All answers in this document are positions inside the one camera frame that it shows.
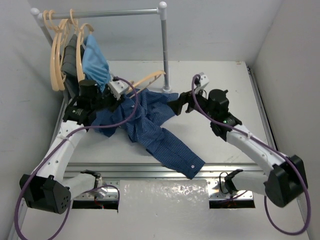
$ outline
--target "hanger hook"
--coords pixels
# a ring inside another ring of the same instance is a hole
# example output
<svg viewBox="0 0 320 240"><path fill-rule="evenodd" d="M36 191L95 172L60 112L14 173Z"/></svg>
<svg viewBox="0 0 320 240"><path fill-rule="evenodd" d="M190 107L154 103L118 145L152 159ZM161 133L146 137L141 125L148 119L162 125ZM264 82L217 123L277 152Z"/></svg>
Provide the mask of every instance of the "hanger hook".
<svg viewBox="0 0 320 240"><path fill-rule="evenodd" d="M79 21L78 19L74 20L74 17L73 17L73 13L74 13L75 10L73 10L72 8L70 9L70 19L71 19L71 22L74 26L74 29L75 31L79 31Z"/></svg>
<svg viewBox="0 0 320 240"><path fill-rule="evenodd" d="M47 10L44 10L43 11L43 21L44 21L44 25L50 29L50 30L54 30L56 33L60 30L60 28L58 26L56 26L54 24L54 22L52 21L52 14L56 13L54 10L50 10L50 11L47 11ZM49 15L49 21L50 21L50 24L48 23L47 21L47 15Z"/></svg>

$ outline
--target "white platform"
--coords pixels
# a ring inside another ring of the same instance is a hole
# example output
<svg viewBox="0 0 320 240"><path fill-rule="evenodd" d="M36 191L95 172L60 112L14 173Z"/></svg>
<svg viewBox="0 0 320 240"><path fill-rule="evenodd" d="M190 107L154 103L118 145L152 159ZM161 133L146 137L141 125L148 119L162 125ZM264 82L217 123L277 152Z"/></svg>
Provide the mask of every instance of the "white platform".
<svg viewBox="0 0 320 240"><path fill-rule="evenodd" d="M111 70L137 81L163 68L162 62L113 61ZM204 72L210 79L207 91L228 89L230 111L260 139L266 140L258 106L244 62L170 62L169 76L174 92L191 89L192 76ZM159 91L159 80L152 91ZM163 127L170 130L207 163L253 163L236 148L217 138L210 123L197 112L182 113ZM89 131L76 149L74 163L157 163L138 143L131 143L118 129L110 138ZM256 208L209 209L204 180L120 181L119 213L115 210L73 209L57 240L308 240L276 231L265 214L263 197L254 195ZM269 204L274 221L287 231L303 225L297 201L285 208ZM50 237L63 215L29 208L22 232L32 240Z"/></svg>
<svg viewBox="0 0 320 240"><path fill-rule="evenodd" d="M111 61L110 70L129 81L138 81L148 74L163 69L161 61ZM169 77L172 92L191 90L192 77L204 72L210 79L206 91L229 90L230 112L242 120L251 132L266 140L258 106L245 62L234 61L170 61ZM163 78L151 91L160 91ZM184 113L166 121L168 129L182 140L206 163L252 163L237 148L225 143L211 131L210 122L198 112ZM132 143L122 129L110 138L93 130L80 141L72 163L158 163L139 143Z"/></svg>
<svg viewBox="0 0 320 240"><path fill-rule="evenodd" d="M256 208L209 209L205 180L120 181L116 210L73 209L55 240L308 240L292 237L269 223L263 197L254 195ZM280 209L270 203L270 214L287 231L297 231L303 220L293 201ZM28 209L22 232L30 240L52 236L63 221L58 215Z"/></svg>

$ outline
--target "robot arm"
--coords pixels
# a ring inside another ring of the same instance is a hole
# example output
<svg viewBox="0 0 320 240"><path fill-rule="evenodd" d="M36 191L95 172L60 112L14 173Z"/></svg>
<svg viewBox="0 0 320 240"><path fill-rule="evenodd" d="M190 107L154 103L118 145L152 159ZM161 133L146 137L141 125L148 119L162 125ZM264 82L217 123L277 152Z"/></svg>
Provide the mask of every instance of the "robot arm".
<svg viewBox="0 0 320 240"><path fill-rule="evenodd" d="M209 92L207 99L202 96L208 83L209 79L203 72L195 81L194 92L201 109L215 121L241 130L247 133L247 136L213 122L210 123L212 131L217 137L244 152L264 172L264 174L251 173L237 169L224 178L222 187L230 194L239 190L253 191L267 196L278 207L286 206L303 192L297 175L281 156L254 141L252 137L255 139L257 137L229 112L229 100L226 97L228 90L214 89ZM188 104L186 113L195 109L195 101L191 91L183 92L177 100L168 102L176 115L181 114L184 104ZM294 155L288 159L295 165L308 187L304 163L301 158Z"/></svg>
<svg viewBox="0 0 320 240"><path fill-rule="evenodd" d="M87 130L82 129L70 137L68 135L85 126L90 126L96 119L96 112L102 109L114 111L124 100L122 95L128 85L120 80L111 81L100 91L94 80L79 82L80 94L67 106L59 132L53 141L46 157L53 152L64 139L67 141L51 156L49 161L31 180L23 197L28 207L62 214L69 202L78 195L94 189L100 181L100 174L85 170L76 177L64 180L66 167L75 148ZM22 188L30 175L24 174L20 179Z"/></svg>

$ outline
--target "purple cable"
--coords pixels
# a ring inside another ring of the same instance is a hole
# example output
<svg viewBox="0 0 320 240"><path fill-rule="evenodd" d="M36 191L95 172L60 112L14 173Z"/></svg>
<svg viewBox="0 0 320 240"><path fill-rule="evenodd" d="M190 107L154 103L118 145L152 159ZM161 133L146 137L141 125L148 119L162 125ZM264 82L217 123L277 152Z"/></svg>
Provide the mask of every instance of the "purple cable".
<svg viewBox="0 0 320 240"><path fill-rule="evenodd" d="M124 81L125 83L127 83L131 88L132 88L132 91L134 93L134 96L135 96L135 104L134 104L134 108L133 108L133 111L132 113L123 121L119 122L119 123L116 123L116 124L112 124L112 125L105 125L105 126L83 126L83 127L80 127L76 130L73 130L72 132L70 132L65 139L63 139L53 150L52 152L50 152L48 154L48 156L46 156L43 161L39 164L39 166L33 171L33 173L30 175L30 177L27 179L27 181L25 182L25 184L23 185L22 189L21 189L21 192L18 196L18 199L16 201L16 204L15 204L15 210L14 210L14 227L15 227L15 230L16 230L16 233L18 234L19 238L21 240L28 240L24 235L23 233L21 232L21 229L19 227L19 208L20 208L20 203L21 203L21 200L24 196L24 193L26 192L26 189L27 187L29 186L31 180L36 176L36 174L38 173L38 171L46 164L46 162L53 156L53 154L55 154L55 152L67 141L68 138L70 138L73 134L75 134L76 132L78 131L81 131L81 130L84 130L84 129L108 129L108 128L116 128L116 127L119 127L120 125L122 124L125 124L126 122L128 122L136 113L136 110L138 108L138 105L139 105L139 102L138 102L138 94L137 94L137 91L135 89L135 87L130 83L128 82L127 80L124 80L123 78L120 78L120 77L115 77L114 79L116 80L121 80L121 81ZM117 189L118 191L118 202L120 200L120 192L119 190ZM69 212L70 212L70 208L71 208L71 204L69 204L68 206L68 209L66 211L66 214L65 214L65 217L64 217L64 220L61 224L61 226L59 227L59 229L56 231L56 233L54 235L52 235L50 238L48 238L48 240L53 240L62 230L62 228L64 227L66 221L67 221L67 218L68 218L68 215L69 215Z"/></svg>
<svg viewBox="0 0 320 240"><path fill-rule="evenodd" d="M246 192L248 192L248 191L244 191L243 193L241 193L241 194L239 194L239 195L237 195L237 196L234 196L234 197L231 196L230 198L227 198L227 199L225 199L225 200L218 201L217 203L218 203L218 204L224 204L224 203L227 203L227 202L229 202L229 201L238 199L238 198L240 198L243 194L245 194Z"/></svg>
<svg viewBox="0 0 320 240"><path fill-rule="evenodd" d="M233 126L229 126L227 124L224 124L224 123L221 123L221 122L218 122L214 119L212 119L211 117L209 117L200 107L198 101L197 101L197 98L196 98L196 93L195 93L195 81L196 79L200 79L201 76L199 74L196 74L195 76L193 76L192 78L192 86L191 86L191 89L192 89L192 97L193 97L193 100L194 100L194 103L197 107L197 110L202 114L204 115L207 119L209 119L212 123L216 124L216 125L219 125L219 126L222 126L222 127L225 127L225 128L229 128L229 129L232 129L234 131L237 131L243 135L245 135L246 137L248 137L248 134L240 129L237 129L236 127L233 127ZM311 203L310 203L310 196L309 196L309 192L308 192L308 189L307 189L307 186L305 184L305 181L303 180L301 174L299 173L298 169L296 168L296 166L285 156L283 156L279 151L273 149L272 147L268 146L267 144L265 144L264 142L260 141L259 139L257 139L256 137L252 136L250 139L252 139L254 142L256 142L257 144L265 147L266 149L274 152L275 154L279 155L281 158L283 158L289 165L290 167L292 168L292 170L295 172L295 174L297 175L301 185L302 185L302 189L303 189L303 192L305 194L305 199L306 199L306 208L307 208L307 214L306 214L306 219L305 219L305 223L304 223L304 226L303 228L301 228L299 231L296 231L296 232L288 232L288 231L284 231L282 229L280 229L278 226L275 225L275 223L272 221L271 217L270 217L270 214L269 214L269 211L268 211L268 206L267 206L267 197L264 196L264 208L265 208L265 213L266 213L266 216L267 218L269 219L271 225L277 229L279 232L283 233L283 234L286 234L286 235L291 235L291 236L296 236L296 235L300 235L302 233L304 233L307 228L309 227L309 224L310 224L310 220L311 220Z"/></svg>

